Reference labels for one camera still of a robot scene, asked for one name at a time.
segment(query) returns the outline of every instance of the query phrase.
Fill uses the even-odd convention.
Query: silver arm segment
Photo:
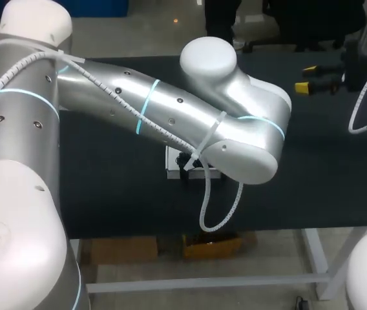
[[[128,68],[93,61],[86,61],[82,67],[147,118],[195,148],[222,111],[184,90]],[[209,163],[236,181],[264,183],[277,171],[290,109],[278,95],[259,88],[260,85],[251,85],[249,77],[239,69],[236,78],[246,78],[241,81],[237,94],[250,100],[249,111],[239,118],[227,115],[207,142],[203,154]],[[186,151],[141,123],[76,70],[65,69],[58,79],[59,102],[64,108],[86,112]],[[268,94],[273,100],[258,98]],[[231,103],[229,107],[239,105],[235,100],[227,102]]]

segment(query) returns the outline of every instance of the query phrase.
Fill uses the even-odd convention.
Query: gray floor
[[[178,55],[190,40],[204,36],[204,13],[196,0],[131,0],[127,18],[75,19],[73,54],[83,57]],[[260,13],[261,0],[244,1],[235,30],[247,39],[277,34],[277,26]],[[348,229],[322,229],[329,260]],[[161,260],[135,265],[100,266],[99,282],[203,276],[271,275],[308,272],[297,231],[258,233],[258,246],[231,260],[183,262]],[[311,300],[312,310],[347,310],[342,290],[329,302],[316,301],[312,285],[188,289],[151,293],[98,294],[93,310],[108,309],[259,309],[293,310],[297,295]]]
[[[350,229],[320,229],[329,262]],[[299,231],[257,232],[258,245],[246,247],[228,260],[186,262],[159,259],[151,263],[101,265],[98,282],[123,282],[209,276],[308,273],[309,262]],[[348,310],[344,288],[331,301],[317,301],[313,285],[278,285],[225,289],[184,289],[144,293],[96,294],[93,310],[107,309],[239,309],[293,310],[297,295],[310,300],[312,310]]]

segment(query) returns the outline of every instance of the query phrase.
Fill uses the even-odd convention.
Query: black table
[[[241,55],[249,75],[291,96],[293,112],[276,176],[247,186],[226,230],[367,226],[367,133],[348,121],[357,94],[296,96],[301,70],[336,63],[338,53]],[[179,57],[101,59],[183,87]],[[359,111],[367,123],[367,100]],[[74,112],[61,112],[61,212],[69,238],[200,231],[204,181],[168,180],[165,147]],[[236,183],[213,180],[206,224],[228,212]]]

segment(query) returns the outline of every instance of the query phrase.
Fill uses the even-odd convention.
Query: black pants
[[[232,26],[241,0],[205,0],[205,29],[207,36],[219,37],[233,44]]]

